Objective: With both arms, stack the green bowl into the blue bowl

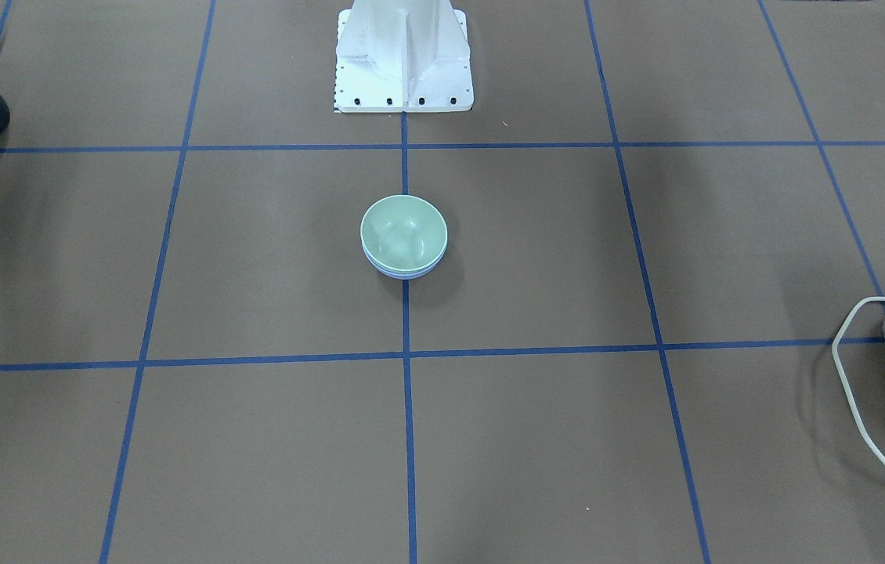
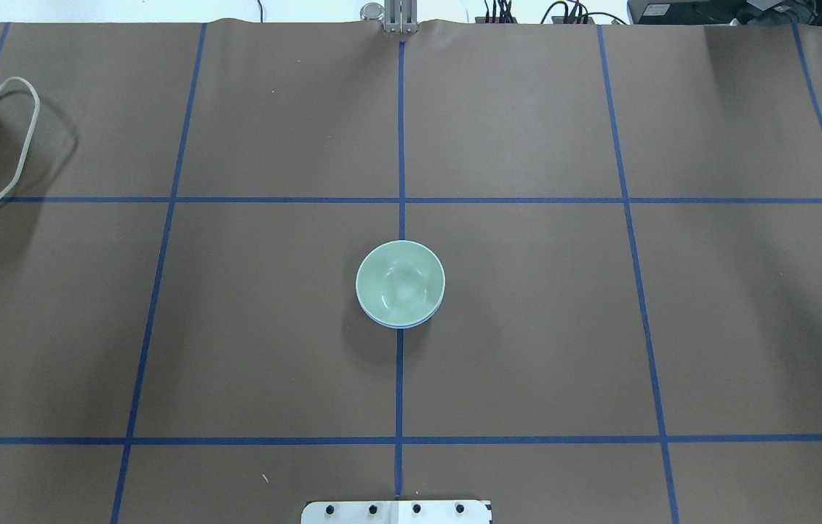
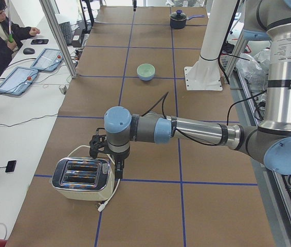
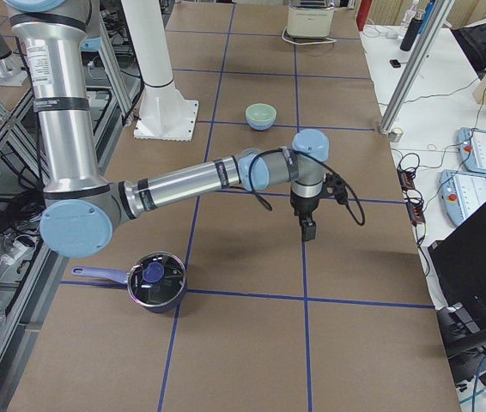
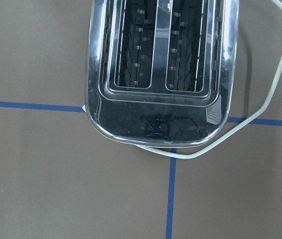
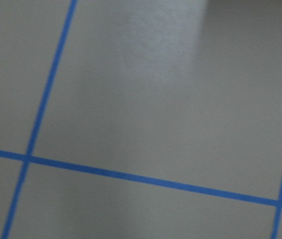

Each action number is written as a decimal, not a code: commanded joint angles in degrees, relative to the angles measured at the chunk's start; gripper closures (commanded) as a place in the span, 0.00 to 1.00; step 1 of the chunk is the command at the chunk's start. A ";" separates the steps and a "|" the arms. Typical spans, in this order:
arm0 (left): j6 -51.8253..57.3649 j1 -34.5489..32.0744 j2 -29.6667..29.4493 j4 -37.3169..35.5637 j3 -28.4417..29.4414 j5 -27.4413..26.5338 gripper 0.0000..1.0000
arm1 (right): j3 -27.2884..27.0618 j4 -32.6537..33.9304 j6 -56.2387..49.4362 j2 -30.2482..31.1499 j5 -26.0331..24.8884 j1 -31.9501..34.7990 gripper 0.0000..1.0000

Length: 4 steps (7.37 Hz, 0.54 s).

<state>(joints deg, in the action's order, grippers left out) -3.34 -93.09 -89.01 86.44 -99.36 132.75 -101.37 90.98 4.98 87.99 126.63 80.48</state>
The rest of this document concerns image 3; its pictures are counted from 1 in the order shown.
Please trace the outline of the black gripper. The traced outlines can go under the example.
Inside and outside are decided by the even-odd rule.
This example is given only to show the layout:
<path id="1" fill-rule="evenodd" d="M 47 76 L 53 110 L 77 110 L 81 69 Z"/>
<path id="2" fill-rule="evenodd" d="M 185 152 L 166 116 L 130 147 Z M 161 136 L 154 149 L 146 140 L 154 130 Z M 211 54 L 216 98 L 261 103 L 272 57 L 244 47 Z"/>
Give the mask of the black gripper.
<path id="1" fill-rule="evenodd" d="M 125 150 L 123 152 L 112 152 L 111 156 L 114 159 L 115 162 L 115 177 L 117 179 L 122 179 L 123 178 L 123 163 L 125 159 L 127 159 L 130 155 L 129 150 Z"/>

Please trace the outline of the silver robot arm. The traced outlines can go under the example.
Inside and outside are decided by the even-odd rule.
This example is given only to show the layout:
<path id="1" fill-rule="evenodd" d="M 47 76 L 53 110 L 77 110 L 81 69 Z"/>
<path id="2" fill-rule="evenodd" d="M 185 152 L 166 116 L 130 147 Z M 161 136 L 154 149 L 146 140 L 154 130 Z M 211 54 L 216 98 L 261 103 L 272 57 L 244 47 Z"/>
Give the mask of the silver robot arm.
<path id="1" fill-rule="evenodd" d="M 166 144 L 174 137 L 227 146 L 271 171 L 291 175 L 291 1 L 247 1 L 243 33 L 249 40 L 271 39 L 264 120 L 257 127 L 227 126 L 110 108 L 100 149 L 113 156 L 117 178 L 122 178 L 130 142 Z"/>

